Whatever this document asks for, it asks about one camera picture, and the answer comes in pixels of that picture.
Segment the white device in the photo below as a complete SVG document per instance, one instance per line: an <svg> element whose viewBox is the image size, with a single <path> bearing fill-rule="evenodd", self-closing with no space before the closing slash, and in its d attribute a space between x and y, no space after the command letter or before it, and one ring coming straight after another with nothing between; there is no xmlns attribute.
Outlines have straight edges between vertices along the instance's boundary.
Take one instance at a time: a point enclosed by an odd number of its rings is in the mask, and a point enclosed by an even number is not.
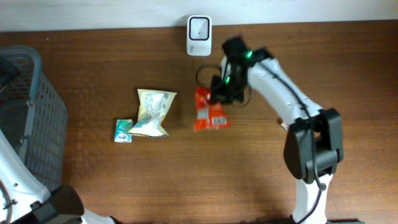
<svg viewBox="0 0 398 224"><path fill-rule="evenodd" d="M187 53L191 56L211 54L211 19L190 16L187 21Z"/></svg>

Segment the small teal package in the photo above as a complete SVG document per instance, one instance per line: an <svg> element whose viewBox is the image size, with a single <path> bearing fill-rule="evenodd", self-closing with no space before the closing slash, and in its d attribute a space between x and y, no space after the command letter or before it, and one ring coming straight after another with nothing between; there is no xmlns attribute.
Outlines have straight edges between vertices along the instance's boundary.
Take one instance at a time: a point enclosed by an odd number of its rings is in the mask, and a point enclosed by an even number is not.
<svg viewBox="0 0 398 224"><path fill-rule="evenodd" d="M116 132L114 134L115 142L132 142L131 134L127 132L132 128L132 119L119 119L116 120Z"/></svg>

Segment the white wall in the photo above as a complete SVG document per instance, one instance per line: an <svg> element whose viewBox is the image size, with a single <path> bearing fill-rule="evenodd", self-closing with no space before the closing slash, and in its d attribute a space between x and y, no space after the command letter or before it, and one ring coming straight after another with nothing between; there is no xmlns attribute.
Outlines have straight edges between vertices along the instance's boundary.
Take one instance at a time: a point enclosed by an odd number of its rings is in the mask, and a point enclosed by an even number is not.
<svg viewBox="0 0 398 224"><path fill-rule="evenodd" d="M398 19L398 0L0 0L0 31Z"/></svg>

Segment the snack bag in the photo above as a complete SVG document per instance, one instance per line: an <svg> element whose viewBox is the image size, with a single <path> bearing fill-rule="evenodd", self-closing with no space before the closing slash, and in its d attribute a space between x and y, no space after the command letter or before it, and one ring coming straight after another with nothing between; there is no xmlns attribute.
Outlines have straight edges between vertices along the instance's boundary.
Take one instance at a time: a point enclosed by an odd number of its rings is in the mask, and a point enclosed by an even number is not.
<svg viewBox="0 0 398 224"><path fill-rule="evenodd" d="M211 105L210 94L211 91L209 89L200 86L195 91L198 118L193 127L194 130L229 127L229 121L226 119L221 103Z"/></svg>
<svg viewBox="0 0 398 224"><path fill-rule="evenodd" d="M135 136L162 137L169 134L161 126L176 93L159 90L138 90L138 121L127 133Z"/></svg>

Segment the barcode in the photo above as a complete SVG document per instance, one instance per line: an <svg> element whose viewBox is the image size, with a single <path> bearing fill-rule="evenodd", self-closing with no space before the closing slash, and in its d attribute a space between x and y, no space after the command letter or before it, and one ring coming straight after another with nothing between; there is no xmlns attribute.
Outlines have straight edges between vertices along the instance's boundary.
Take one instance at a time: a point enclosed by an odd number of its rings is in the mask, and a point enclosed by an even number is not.
<svg viewBox="0 0 398 224"><path fill-rule="evenodd" d="M213 123L213 125L226 124L226 118L224 117L213 118L211 119L211 122Z"/></svg>

